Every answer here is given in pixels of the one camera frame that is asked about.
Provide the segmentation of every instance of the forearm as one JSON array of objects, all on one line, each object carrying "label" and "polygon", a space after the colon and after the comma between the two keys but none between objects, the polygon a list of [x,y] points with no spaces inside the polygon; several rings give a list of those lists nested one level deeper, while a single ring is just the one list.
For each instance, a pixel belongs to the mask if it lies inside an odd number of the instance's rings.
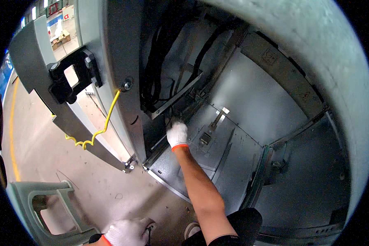
[{"label": "forearm", "polygon": [[174,150],[181,165],[187,193],[197,214],[213,210],[224,211],[224,202],[215,185],[192,157],[188,148]]}]

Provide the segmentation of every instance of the yellow coiled wire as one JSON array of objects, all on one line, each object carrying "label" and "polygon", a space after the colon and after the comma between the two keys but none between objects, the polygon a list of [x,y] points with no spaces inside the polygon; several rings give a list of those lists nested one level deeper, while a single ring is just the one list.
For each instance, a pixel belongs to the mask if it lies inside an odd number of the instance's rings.
[{"label": "yellow coiled wire", "polygon": [[101,133],[106,132],[106,130],[108,128],[108,123],[109,123],[110,115],[112,114],[113,108],[114,108],[114,106],[116,104],[116,101],[119,98],[119,95],[120,95],[120,90],[118,90],[118,92],[116,93],[116,96],[115,96],[115,98],[112,101],[111,107],[109,108],[107,119],[105,120],[104,130],[100,130],[100,131],[97,131],[96,133],[94,133],[91,141],[90,140],[86,140],[84,142],[82,142],[82,141],[77,142],[77,140],[74,137],[70,137],[67,134],[64,134],[64,136],[66,137],[66,140],[69,140],[69,139],[74,140],[75,146],[82,145],[83,150],[86,150],[86,144],[90,144],[91,146],[93,146],[94,145],[94,139],[96,138],[96,136],[99,135],[99,134],[101,134]]}]

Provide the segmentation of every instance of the bolt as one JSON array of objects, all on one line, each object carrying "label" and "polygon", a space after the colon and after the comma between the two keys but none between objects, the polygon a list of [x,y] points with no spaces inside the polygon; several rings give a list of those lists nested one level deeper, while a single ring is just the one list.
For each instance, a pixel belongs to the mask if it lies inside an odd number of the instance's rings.
[{"label": "bolt", "polygon": [[96,87],[98,87],[98,82],[97,82],[96,77],[91,78],[91,79],[90,79],[90,81],[91,81],[91,82],[92,82]]},{"label": "bolt", "polygon": [[57,66],[59,66],[59,64],[55,63],[51,66],[50,70],[53,71],[57,68]]},{"label": "bolt", "polygon": [[85,64],[88,69],[92,67],[92,60],[90,59],[90,57],[85,58]]},{"label": "bolt", "polygon": [[133,87],[133,78],[132,77],[126,77],[126,79],[124,80],[124,89],[126,91],[129,91],[132,87]]}]

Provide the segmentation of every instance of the metal bracket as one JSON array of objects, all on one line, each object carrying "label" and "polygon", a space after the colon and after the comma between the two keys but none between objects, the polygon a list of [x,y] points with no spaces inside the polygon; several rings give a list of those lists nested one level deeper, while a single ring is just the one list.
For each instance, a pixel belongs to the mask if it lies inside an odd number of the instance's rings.
[{"label": "metal bracket", "polygon": [[[71,65],[78,76],[78,82],[72,87],[64,75],[64,70]],[[64,102],[73,104],[77,100],[79,92],[91,83],[96,87],[103,85],[96,59],[85,46],[78,48],[57,63],[48,64],[47,67],[53,80],[48,91],[58,104]]]},{"label": "metal bracket", "polygon": [[125,169],[134,169],[134,165],[138,164],[137,160],[135,159],[135,155],[132,155],[125,163],[124,168]]}]

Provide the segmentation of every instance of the hand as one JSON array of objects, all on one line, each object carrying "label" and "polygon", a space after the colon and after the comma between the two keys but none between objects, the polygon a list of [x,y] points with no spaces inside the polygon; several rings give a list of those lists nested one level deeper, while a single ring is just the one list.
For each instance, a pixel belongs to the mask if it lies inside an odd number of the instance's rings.
[{"label": "hand", "polygon": [[167,130],[167,140],[171,145],[172,151],[178,147],[188,147],[187,126],[182,122],[172,123],[172,128]]},{"label": "hand", "polygon": [[112,246],[145,246],[149,239],[147,228],[153,223],[155,221],[151,218],[117,220],[103,237]]}]

